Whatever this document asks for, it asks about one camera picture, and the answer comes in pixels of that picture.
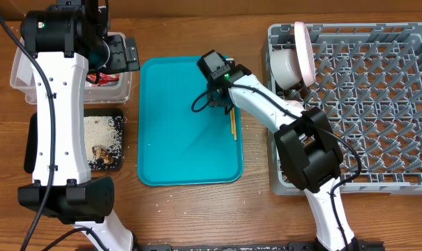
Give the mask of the red snack wrapper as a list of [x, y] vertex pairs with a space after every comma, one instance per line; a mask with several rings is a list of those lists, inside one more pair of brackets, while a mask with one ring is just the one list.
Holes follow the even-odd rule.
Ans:
[[98, 81], [96, 81], [96, 75], [90, 74], [86, 77], [86, 84], [90, 86], [115, 86], [119, 83], [120, 75], [106, 75], [101, 73], [99, 75]]

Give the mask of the grey bowl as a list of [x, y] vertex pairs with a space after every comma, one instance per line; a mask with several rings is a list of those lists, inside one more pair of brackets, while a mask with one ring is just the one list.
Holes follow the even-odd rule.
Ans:
[[302, 80], [299, 61], [292, 49], [276, 50], [270, 56], [271, 73], [278, 86], [290, 89]]

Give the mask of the large white plate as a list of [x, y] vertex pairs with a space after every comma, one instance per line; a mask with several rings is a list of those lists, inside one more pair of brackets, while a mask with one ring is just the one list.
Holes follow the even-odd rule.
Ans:
[[294, 38], [303, 83], [311, 86], [315, 83], [315, 60], [310, 35], [303, 22], [294, 23]]

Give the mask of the brown food scrap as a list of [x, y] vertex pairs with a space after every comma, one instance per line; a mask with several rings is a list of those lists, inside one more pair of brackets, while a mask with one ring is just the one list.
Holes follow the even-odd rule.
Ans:
[[114, 162], [112, 155], [100, 146], [93, 146], [92, 152], [104, 165], [111, 165]]

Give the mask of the small pink plate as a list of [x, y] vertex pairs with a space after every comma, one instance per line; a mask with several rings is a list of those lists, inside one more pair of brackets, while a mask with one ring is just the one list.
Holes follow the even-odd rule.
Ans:
[[295, 107], [299, 107], [299, 108], [303, 109], [303, 105], [299, 101], [287, 100], [287, 103], [289, 103], [290, 105], [293, 105]]

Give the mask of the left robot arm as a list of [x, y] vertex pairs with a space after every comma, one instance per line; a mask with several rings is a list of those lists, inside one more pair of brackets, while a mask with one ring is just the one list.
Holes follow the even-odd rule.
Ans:
[[139, 69], [127, 40], [114, 49], [109, 7], [58, 1], [29, 11], [13, 42], [30, 61], [36, 84], [37, 147], [32, 182], [18, 188], [21, 206], [83, 232], [100, 250], [138, 250], [114, 211], [114, 183], [91, 175], [84, 143], [84, 87], [89, 74]]

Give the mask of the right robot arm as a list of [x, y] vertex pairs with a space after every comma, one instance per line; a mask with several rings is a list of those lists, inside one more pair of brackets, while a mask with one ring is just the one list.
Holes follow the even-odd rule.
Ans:
[[234, 64], [214, 50], [197, 61], [207, 80], [207, 105], [238, 107], [262, 122], [274, 136], [280, 166], [288, 180], [304, 191], [317, 226], [319, 250], [360, 250], [361, 243], [347, 222], [340, 196], [342, 185], [361, 173], [343, 179], [341, 146], [357, 161], [358, 153], [333, 133], [319, 108], [304, 110], [268, 90], [245, 66]]

